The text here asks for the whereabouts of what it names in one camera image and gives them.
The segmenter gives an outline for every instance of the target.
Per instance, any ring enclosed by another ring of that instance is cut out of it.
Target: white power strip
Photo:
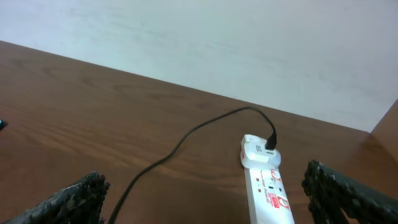
[[[251,224],[294,223],[278,166],[280,154],[265,149],[266,140],[245,135],[241,161],[246,178]]]

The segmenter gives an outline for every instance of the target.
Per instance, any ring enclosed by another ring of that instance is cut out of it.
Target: black cable
[[[272,134],[271,136],[269,136],[268,140],[267,140],[267,144],[266,144],[266,149],[275,149],[276,146],[276,130],[275,130],[275,126],[274,124],[272,124],[272,121],[260,110],[257,109],[255,107],[252,106],[246,106],[243,108],[238,108],[236,110],[232,110],[226,114],[223,114],[221,116],[218,116],[216,118],[213,118],[211,120],[208,120],[202,124],[199,124],[198,126],[192,128],[187,134],[184,135],[184,137],[181,138],[181,140],[178,142],[178,144],[174,147],[173,151],[170,152],[169,155],[165,156],[163,159],[151,164],[150,166],[146,167],[145,169],[143,169],[140,173],[138,173],[135,178],[133,178],[133,180],[130,182],[129,186],[127,187],[126,191],[124,191],[122,197],[119,199],[118,204],[115,206],[111,217],[109,218],[109,224],[113,224],[114,221],[116,220],[116,217],[118,216],[119,210],[123,205],[123,202],[125,201],[125,199],[127,198],[127,195],[129,194],[130,190],[132,189],[132,186],[137,182],[138,178],[140,178],[142,175],[144,175],[146,172],[150,171],[151,169],[153,169],[154,167],[156,167],[157,165],[163,163],[164,161],[166,161],[167,159],[170,159],[170,157],[173,156],[173,154],[177,151],[177,149],[180,147],[181,143],[185,140],[185,138],[188,137],[188,135],[190,135],[192,132],[196,131],[197,129],[203,127],[206,124],[210,124],[216,120],[219,120],[221,118],[225,118],[226,116],[229,116],[231,114],[235,114],[239,111],[243,111],[243,110],[253,110],[253,111],[257,111],[258,113],[260,113],[269,123],[269,125],[272,128]]]

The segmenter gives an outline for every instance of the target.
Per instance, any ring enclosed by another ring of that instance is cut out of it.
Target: black object
[[[100,213],[109,186],[104,175],[92,172],[6,223],[104,223]]]
[[[0,130],[2,130],[6,126],[7,126],[7,123],[5,121],[3,121],[3,120],[0,120]]]
[[[246,107],[243,107],[243,108],[238,108],[238,109],[232,110],[232,111],[230,111],[230,112],[228,112],[226,114],[223,114],[221,116],[218,116],[218,117],[215,117],[215,118],[213,118],[211,120],[208,120],[208,121],[206,121],[206,122],[204,122],[202,124],[199,124],[198,126],[192,128],[191,130],[189,130],[189,132],[187,134],[185,134],[184,137],[181,138],[181,140],[177,143],[177,145],[174,147],[174,149],[170,152],[169,155],[167,155],[163,159],[161,159],[161,160],[149,165],[148,167],[143,169],[140,173],[138,173],[133,178],[133,180],[130,182],[129,186],[127,187],[127,189],[124,191],[122,197],[119,199],[118,204],[116,204],[116,206],[115,206],[115,208],[114,208],[114,210],[113,210],[113,212],[111,214],[111,217],[109,218],[109,222],[108,223],[109,224],[113,224],[114,223],[114,221],[116,220],[116,217],[118,216],[119,210],[120,210],[120,208],[123,205],[123,202],[127,198],[127,195],[129,194],[130,190],[132,189],[132,186],[137,182],[138,178],[140,178],[142,175],[144,175],[146,172],[150,171],[151,169],[153,169],[157,165],[165,162],[167,159],[170,159],[170,157],[173,156],[173,154],[177,151],[177,149],[180,147],[181,143],[185,140],[186,137],[188,137],[188,135],[190,135],[192,132],[196,131],[197,129],[203,127],[206,124],[210,124],[210,123],[212,123],[214,121],[217,121],[217,120],[219,120],[221,118],[225,118],[225,117],[227,117],[227,116],[229,116],[231,114],[235,114],[235,113],[237,113],[239,111],[244,111],[244,110],[252,110],[252,111],[256,111],[256,112],[260,113],[261,116],[269,123],[269,125],[272,128],[272,134],[271,134],[271,136],[269,136],[269,138],[267,140],[266,149],[275,149],[275,147],[276,147],[276,130],[275,130],[275,126],[274,126],[274,124],[272,124],[272,121],[258,108],[254,108],[252,106],[246,106]]]
[[[315,224],[398,223],[398,200],[346,177],[318,161],[308,163],[302,182]]]

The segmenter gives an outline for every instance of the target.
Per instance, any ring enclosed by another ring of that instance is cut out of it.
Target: wooden panel
[[[371,133],[398,161],[398,100]]]
[[[283,93],[274,96],[283,97]],[[0,42],[0,221],[93,170],[111,183],[109,218],[129,181],[193,126],[243,101]],[[301,187],[318,159],[393,197],[396,161],[369,133],[259,106],[274,121],[280,171],[297,223],[311,223]],[[244,134],[271,130],[245,111],[193,133],[143,176],[119,223],[249,223],[239,161]]]

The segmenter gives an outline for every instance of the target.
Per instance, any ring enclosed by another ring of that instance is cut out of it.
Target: brown wooden surface
[[[130,180],[186,131],[245,105],[0,42],[0,119],[9,122],[0,132],[0,221],[93,170],[111,183],[102,212],[109,218]],[[261,108],[278,131],[296,223],[312,223],[301,187],[310,159],[398,197],[397,163],[368,133]],[[271,131],[245,111],[192,134],[175,157],[138,181],[117,222],[249,223],[239,161],[239,142],[248,133]]]
[[[398,161],[398,100],[392,104],[371,134]]]

